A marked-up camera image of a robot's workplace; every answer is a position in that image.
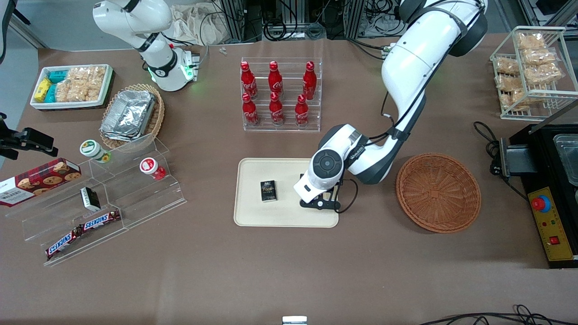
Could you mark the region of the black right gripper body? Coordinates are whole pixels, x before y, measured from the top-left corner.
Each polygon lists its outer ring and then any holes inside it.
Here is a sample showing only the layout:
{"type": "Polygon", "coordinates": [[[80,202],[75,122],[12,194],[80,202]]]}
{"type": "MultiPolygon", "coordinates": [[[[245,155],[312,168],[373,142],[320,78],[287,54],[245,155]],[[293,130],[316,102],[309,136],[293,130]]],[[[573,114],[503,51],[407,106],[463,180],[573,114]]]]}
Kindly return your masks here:
{"type": "Polygon", "coordinates": [[[9,160],[17,160],[20,148],[20,140],[17,138],[18,131],[11,130],[5,123],[7,115],[0,114],[0,155],[9,160]]]}

